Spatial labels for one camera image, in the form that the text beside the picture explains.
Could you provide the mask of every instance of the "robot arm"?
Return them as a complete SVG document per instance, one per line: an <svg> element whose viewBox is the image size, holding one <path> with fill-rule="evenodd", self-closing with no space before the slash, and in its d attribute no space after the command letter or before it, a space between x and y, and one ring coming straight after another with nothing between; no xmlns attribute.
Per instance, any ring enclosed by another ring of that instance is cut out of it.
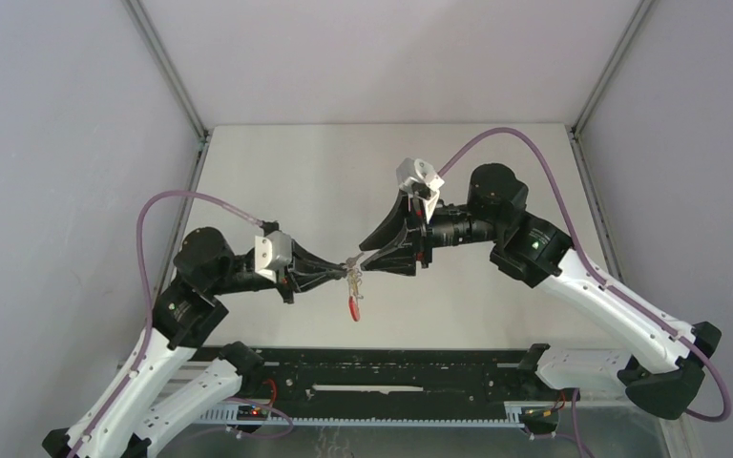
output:
<svg viewBox="0 0 733 458"><path fill-rule="evenodd" d="M533 370L549 387L624 391L637 406L661 418L679 418L703 381L702 362L679 339L693 342L707 357L721 332L710 323L675 319L634 294L592 263L605 284L593 279L572 239L545 219L526 211L527 185L502 164L485 164L471 175L468 201L444 205L442 178L420 159L398 168L400 192L389 215L360 245L378 250L361 264L365 271L413 276L419 261L432 262L434 248L492 241L490 261L511 278L572 304L617 339L627 351L570 350L534 345L521 368ZM435 183L435 188L428 183ZM671 336L612 294L615 286L661 316Z"/></svg>
<svg viewBox="0 0 733 458"><path fill-rule="evenodd" d="M160 404L164 385L200 348L228 314L216 295L276 289L284 302L346 276L341 264L322 260L279 231L263 226L264 237L245 255L235 255L220 231L196 229L173 259L177 274L158 296L143 363L133 359L143 346L142 331L131 358L96 404L72 427L51 431L43 448L55 458L153 457L184 427L242 385L258 385L262 360L242 343L227 345L207 372ZM115 389L122 386L118 395ZM95 417L99 420L91 426Z"/></svg>

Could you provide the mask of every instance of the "metal frame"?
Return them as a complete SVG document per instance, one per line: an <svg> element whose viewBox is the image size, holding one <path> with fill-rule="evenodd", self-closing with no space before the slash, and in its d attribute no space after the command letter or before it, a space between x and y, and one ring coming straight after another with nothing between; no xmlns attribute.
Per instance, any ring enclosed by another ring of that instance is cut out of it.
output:
<svg viewBox="0 0 733 458"><path fill-rule="evenodd" d="M605 68L602 74L599 76L595 87L592 89L592 93L589 94L589 98L586 100L585 105L580 110L580 115L575 121L575 125L572 131L577 137L583 133L589 119L592 117L597 104L602 96L605 94L605 90L608 89L611 80L617 73L619 66L622 65L622 61L628 50L631 49L631 45L634 43L634 39L637 37L642 26L648 18L648 14L653 9L654 5L658 3L658 0L641 0L631 19L628 21L628 25L625 27L625 31L619 38L617 45L614 46L614 52L611 53L611 57L608 58L608 62L605 64Z"/></svg>
<svg viewBox="0 0 733 458"><path fill-rule="evenodd" d="M164 45L158 37L158 32L156 32L156 28L150 20L150 15L144 8L144 5L142 5L141 0L123 0L122 3L125 4L128 14L133 19L142 41L144 41L151 56L156 60L156 65L161 70L161 76L164 77L164 81L167 82L167 86L173 91L173 96L176 98L178 105L187 116L187 120L192 126L193 131L195 131L195 135L199 140L205 140L209 135L206 126L200 120L198 110L196 110L192 99L184 87L184 83L181 81L180 76L178 76L176 67L173 65L169 54L167 54L167 50L164 49Z"/></svg>
<svg viewBox="0 0 733 458"><path fill-rule="evenodd" d="M179 107L184 112L184 115L195 132L196 137L202 143L188 183L188 189L195 191L198 188L199 178L208 153L210 132L200 119L198 110L192 102L189 93L178 75L175 65L164 48L156 28L154 27L153 22L142 3L142 0L123 0L123 4L133 19L142 41L144 41L151 53L151 56L156 61L162 77L173 92L173 96L176 98ZM604 96L606 90L610 86L611 81L624 61L625 56L631 49L636 37L646 23L649 14L657 3L658 0L641 0L639 2L639 5L635 9L634 14L631 16L631 19L625 28L625 31L623 31L622 36L615 45L614 51L606 63L595 87L592 89L592 92L589 94L588 99L581 109L574 126L568 130L568 136L575 155L577 169L580 172L580 180L586 191L587 199L589 200L589 206L600 238L600 244L603 249L603 255L605 257L607 267L612 275L621 280L623 276L616 255L617 249L607 227L607 218L605 217L605 211L598 196L597 188L594 184L593 174L589 169L588 161L583 153L582 134L594 114L600 99ZM170 246L167 251L167 257L161 266L157 282L158 291L160 291L165 282L172 277L173 267L172 263L169 262L169 259L174 256L178 249L178 241L183 237L183 233L186 228L187 216L189 215L191 208L191 199L185 199L178 211L178 216L170 237ZM611 403L611 406L626 405L628 405L628 403L622 403L620 401L613 401ZM688 458L698 456L698 453L701 451L701 447L689 418L685 416L677 422L661 421L660 425L671 458Z"/></svg>

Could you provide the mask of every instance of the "red wire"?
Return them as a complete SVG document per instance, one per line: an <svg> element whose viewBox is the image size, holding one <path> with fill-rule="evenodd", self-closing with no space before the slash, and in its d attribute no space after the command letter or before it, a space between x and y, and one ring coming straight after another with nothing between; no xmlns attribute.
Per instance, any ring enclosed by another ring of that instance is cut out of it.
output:
<svg viewBox="0 0 733 458"><path fill-rule="evenodd" d="M558 399L557 402L561 402L560 407L557 408L558 410L561 410L566 406L566 393L564 393L563 390L560 390L560 399Z"/></svg>
<svg viewBox="0 0 733 458"><path fill-rule="evenodd" d="M262 382L263 385L271 385L271 401L268 402L269 406L273 406L274 402L277 401L277 384L273 379L265 379Z"/></svg>

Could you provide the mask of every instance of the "red key fob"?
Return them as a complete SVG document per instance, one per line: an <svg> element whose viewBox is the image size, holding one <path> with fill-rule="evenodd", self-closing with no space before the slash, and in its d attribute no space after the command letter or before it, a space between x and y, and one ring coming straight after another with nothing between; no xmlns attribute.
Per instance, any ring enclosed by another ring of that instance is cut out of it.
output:
<svg viewBox="0 0 733 458"><path fill-rule="evenodd" d="M358 303L352 296L349 297L349 314L352 316L354 322L358 322L361 319L361 311L358 310Z"/></svg>

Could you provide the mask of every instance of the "white floor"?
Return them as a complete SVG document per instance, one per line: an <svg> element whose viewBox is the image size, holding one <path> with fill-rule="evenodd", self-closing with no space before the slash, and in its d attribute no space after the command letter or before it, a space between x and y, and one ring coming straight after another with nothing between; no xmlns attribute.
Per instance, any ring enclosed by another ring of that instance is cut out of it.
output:
<svg viewBox="0 0 733 458"><path fill-rule="evenodd" d="M265 220L310 252L341 262L381 222L394 202L395 168L419 157L439 168L488 125L221 126L215 129L200 192ZM561 124L515 125L548 159L581 240L603 264L575 159ZM486 139L445 176L446 203L464 203L471 171L501 162L528 184L528 210L564 227L546 178L527 147L510 135ZM193 205L187 231L214 226L233 250L248 251L257 233L211 204ZM362 319L347 309L344 281L283 304L276 291L220 299L229 316L207 344L242 340L260 346L374 348L522 348L533 343L619 347L570 305L512 281L489 263L490 243L434 251L415 278L365 273Z"/></svg>

